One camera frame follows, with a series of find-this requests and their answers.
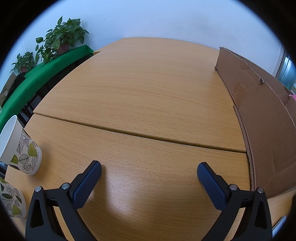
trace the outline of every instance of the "green leaf print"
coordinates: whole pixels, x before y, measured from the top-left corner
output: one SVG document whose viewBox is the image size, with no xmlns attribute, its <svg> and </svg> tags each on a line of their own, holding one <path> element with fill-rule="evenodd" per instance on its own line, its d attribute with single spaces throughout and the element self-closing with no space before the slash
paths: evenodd
<svg viewBox="0 0 296 241">
<path fill-rule="evenodd" d="M 11 159 L 10 162 L 12 162 L 14 164 L 18 164 L 18 158 L 17 158 L 17 156 L 16 155 L 13 155 L 13 158 Z"/>
<path fill-rule="evenodd" d="M 12 199 L 12 196 L 10 196 L 9 194 L 7 193 L 2 193 L 2 197 L 5 197 L 7 199 Z"/>
<path fill-rule="evenodd" d="M 28 148 L 28 155 L 29 156 L 33 156 L 36 157 L 37 156 L 37 150 L 36 148 L 33 146 L 32 143 L 30 143 L 29 148 Z"/>
<path fill-rule="evenodd" d="M 20 213 L 21 213 L 20 209 L 13 204 L 12 205 L 12 215 L 19 215 Z"/>
<path fill-rule="evenodd" d="M 11 167 L 13 167 L 14 169 L 16 169 L 16 170 L 19 170 L 20 171 L 20 169 L 17 167 L 17 166 L 15 166 L 15 165 L 10 165 Z"/>
<path fill-rule="evenodd" d="M 17 198 L 17 200 L 19 200 L 20 203 L 22 203 L 22 200 L 20 199 L 19 196 L 15 196 Z"/>
<path fill-rule="evenodd" d="M 2 183 L 7 183 L 7 184 L 9 184 L 7 181 L 5 181 L 5 180 L 2 179 L 2 178 L 0 178 L 0 181 L 1 181 Z"/>
</svg>

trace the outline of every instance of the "cardboard piece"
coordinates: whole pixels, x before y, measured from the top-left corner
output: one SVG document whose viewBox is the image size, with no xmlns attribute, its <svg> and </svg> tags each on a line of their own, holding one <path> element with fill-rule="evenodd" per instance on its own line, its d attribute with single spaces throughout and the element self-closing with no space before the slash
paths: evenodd
<svg viewBox="0 0 296 241">
<path fill-rule="evenodd" d="M 220 48 L 215 70 L 235 104 L 252 190 L 262 187 L 270 198 L 296 187 L 296 101 L 270 74 L 228 49 Z"/>
<path fill-rule="evenodd" d="M 9 92 L 11 86 L 13 85 L 13 83 L 14 83 L 16 77 L 17 77 L 17 76 L 16 76 L 15 73 L 13 72 L 13 73 L 9 76 L 8 80 L 6 81 L 6 83 L 5 83 L 5 85 L 4 85 L 3 89 L 2 89 L 2 91 L 1 91 L 1 93 L 0 93 L 0 106 L 2 106 L 3 102 L 5 101 L 5 99 L 6 99 L 7 95 L 8 95 L 8 92 Z"/>
<path fill-rule="evenodd" d="M 242 57 L 236 53 L 234 53 L 239 58 L 243 59 L 248 66 L 253 69 L 269 86 L 274 90 L 283 104 L 286 106 L 291 118 L 296 123 L 296 101 L 293 97 L 289 96 L 293 93 L 289 91 L 281 82 L 279 82 L 275 77 L 273 77 L 270 73 L 265 71 L 264 69 L 260 68 L 258 65 L 254 64 L 250 60 Z"/>
</svg>

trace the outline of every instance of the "leaf pattern cup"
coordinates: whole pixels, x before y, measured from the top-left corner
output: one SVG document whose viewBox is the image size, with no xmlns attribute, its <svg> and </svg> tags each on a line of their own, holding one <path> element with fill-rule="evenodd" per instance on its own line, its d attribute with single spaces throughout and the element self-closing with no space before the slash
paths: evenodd
<svg viewBox="0 0 296 241">
<path fill-rule="evenodd" d="M 42 151 L 17 120 L 11 117 L 0 135 L 0 161 L 29 175 L 41 164 Z"/>
<path fill-rule="evenodd" d="M 0 186 L 0 200 L 2 201 L 8 216 L 15 218 L 25 218 L 27 210 L 22 192 L 2 178 L 0 178 Z"/>
</svg>

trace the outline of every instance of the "pothos plant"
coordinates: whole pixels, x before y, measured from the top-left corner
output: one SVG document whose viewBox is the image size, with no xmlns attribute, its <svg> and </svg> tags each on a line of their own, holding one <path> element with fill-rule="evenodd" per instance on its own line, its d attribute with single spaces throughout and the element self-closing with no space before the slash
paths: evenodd
<svg viewBox="0 0 296 241">
<path fill-rule="evenodd" d="M 63 16 L 57 22 L 54 29 L 49 29 L 43 37 L 36 38 L 38 44 L 44 43 L 41 46 L 36 45 L 37 51 L 35 56 L 35 62 L 38 62 L 40 55 L 43 58 L 43 62 L 47 63 L 50 59 L 55 59 L 58 55 L 58 49 L 65 45 L 74 47 L 76 41 L 84 42 L 84 34 L 89 34 L 88 31 L 80 26 L 80 18 L 71 19 L 62 23 Z"/>
<path fill-rule="evenodd" d="M 15 66 L 11 71 L 17 70 L 18 72 L 28 72 L 36 66 L 32 52 L 26 52 L 23 56 L 18 54 L 17 61 L 11 65 L 13 64 Z"/>
</svg>

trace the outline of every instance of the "green tablecloth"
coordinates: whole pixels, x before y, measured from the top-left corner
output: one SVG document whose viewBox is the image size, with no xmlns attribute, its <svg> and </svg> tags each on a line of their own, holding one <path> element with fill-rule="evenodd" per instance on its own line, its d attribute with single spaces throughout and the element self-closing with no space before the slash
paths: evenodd
<svg viewBox="0 0 296 241">
<path fill-rule="evenodd" d="M 34 97 L 35 93 L 47 81 L 65 67 L 91 53 L 93 53 L 93 50 L 87 45 L 83 45 L 71 49 L 67 53 L 49 61 L 47 64 L 41 63 L 28 72 L 25 75 L 26 79 L 15 89 L 2 108 L 0 114 L 0 132 L 6 122 L 13 115 L 18 115 L 26 103 Z"/>
</svg>

